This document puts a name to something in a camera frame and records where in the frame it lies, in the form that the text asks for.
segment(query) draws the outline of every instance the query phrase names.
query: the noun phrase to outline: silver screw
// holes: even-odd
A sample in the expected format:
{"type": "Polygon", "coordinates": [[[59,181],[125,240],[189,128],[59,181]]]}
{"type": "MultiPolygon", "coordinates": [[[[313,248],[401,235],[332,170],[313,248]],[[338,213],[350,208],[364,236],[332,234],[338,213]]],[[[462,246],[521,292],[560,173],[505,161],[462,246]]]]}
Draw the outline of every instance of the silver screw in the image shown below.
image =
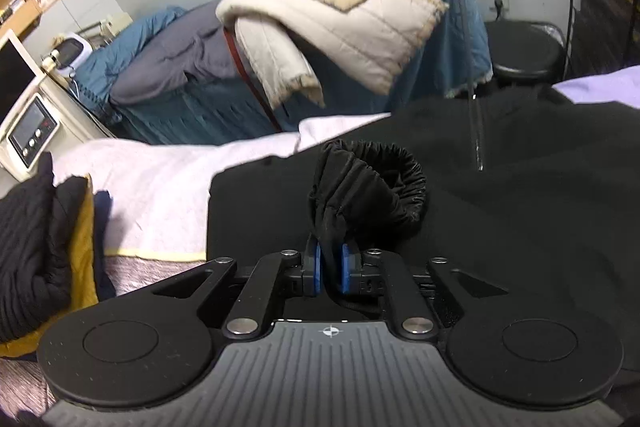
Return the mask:
{"type": "Polygon", "coordinates": [[[433,330],[433,322],[424,317],[411,317],[402,323],[402,328],[409,333],[429,333],[433,330]]]}
{"type": "Polygon", "coordinates": [[[235,335],[248,335],[258,329],[258,323],[253,319],[241,317],[226,324],[226,329],[235,335]]]}

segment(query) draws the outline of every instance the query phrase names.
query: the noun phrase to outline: display screen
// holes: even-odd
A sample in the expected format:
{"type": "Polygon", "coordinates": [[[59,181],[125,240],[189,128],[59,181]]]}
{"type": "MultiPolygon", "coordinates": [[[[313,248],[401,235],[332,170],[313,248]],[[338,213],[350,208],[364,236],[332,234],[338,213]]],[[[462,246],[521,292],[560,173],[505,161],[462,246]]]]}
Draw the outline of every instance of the display screen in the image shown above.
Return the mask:
{"type": "Polygon", "coordinates": [[[33,133],[36,132],[36,129],[45,118],[47,117],[40,108],[35,103],[32,103],[18,122],[18,125],[15,126],[14,132],[11,133],[20,149],[24,149],[27,146],[33,133]]]}
{"type": "Polygon", "coordinates": [[[11,41],[0,48],[0,121],[36,75],[11,41]]]}

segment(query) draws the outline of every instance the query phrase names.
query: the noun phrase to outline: red strap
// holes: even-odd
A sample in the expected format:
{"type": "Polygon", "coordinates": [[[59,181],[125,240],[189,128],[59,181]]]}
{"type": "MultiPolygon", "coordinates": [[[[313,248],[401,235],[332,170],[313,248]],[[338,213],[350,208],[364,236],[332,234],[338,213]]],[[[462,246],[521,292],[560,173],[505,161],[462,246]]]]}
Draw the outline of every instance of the red strap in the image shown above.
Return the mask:
{"type": "Polygon", "coordinates": [[[238,73],[240,73],[240,77],[244,80],[244,83],[247,85],[249,90],[251,90],[255,99],[262,106],[262,110],[267,115],[267,118],[271,122],[271,125],[273,125],[273,128],[276,130],[276,132],[282,132],[282,127],[278,123],[278,119],[276,118],[275,114],[273,114],[271,107],[269,106],[269,104],[267,104],[264,101],[264,99],[262,98],[262,95],[256,89],[256,87],[254,86],[254,83],[252,83],[251,79],[249,78],[249,75],[246,74],[246,70],[244,69],[242,60],[240,60],[240,54],[238,53],[238,49],[236,48],[236,42],[234,41],[234,36],[226,28],[224,29],[224,34],[226,39],[226,45],[229,47],[229,52],[231,53],[231,57],[233,58],[236,64],[236,70],[238,70],[238,73]]]}

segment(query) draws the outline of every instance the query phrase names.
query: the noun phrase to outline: black stool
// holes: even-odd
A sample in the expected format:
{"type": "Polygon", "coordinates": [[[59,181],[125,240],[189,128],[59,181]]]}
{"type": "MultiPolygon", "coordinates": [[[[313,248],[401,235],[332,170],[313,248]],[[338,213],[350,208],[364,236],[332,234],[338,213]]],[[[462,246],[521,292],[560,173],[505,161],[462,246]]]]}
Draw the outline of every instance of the black stool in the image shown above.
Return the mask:
{"type": "Polygon", "coordinates": [[[486,31],[499,85],[533,86],[559,80],[564,46],[556,26],[498,19],[487,22],[486,31]]]}

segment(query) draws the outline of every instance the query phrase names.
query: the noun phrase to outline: gray ribbed panel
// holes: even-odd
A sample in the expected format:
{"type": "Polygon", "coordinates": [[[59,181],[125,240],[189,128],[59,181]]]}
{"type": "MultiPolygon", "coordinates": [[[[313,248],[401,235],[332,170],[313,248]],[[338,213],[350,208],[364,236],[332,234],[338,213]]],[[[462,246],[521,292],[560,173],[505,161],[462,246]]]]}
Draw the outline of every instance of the gray ribbed panel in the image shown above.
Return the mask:
{"type": "Polygon", "coordinates": [[[408,343],[384,323],[278,322],[264,339],[228,346],[196,387],[170,403],[97,412],[57,403],[60,427],[614,427],[602,403],[562,412],[518,411],[466,388],[431,344],[408,343]]]}

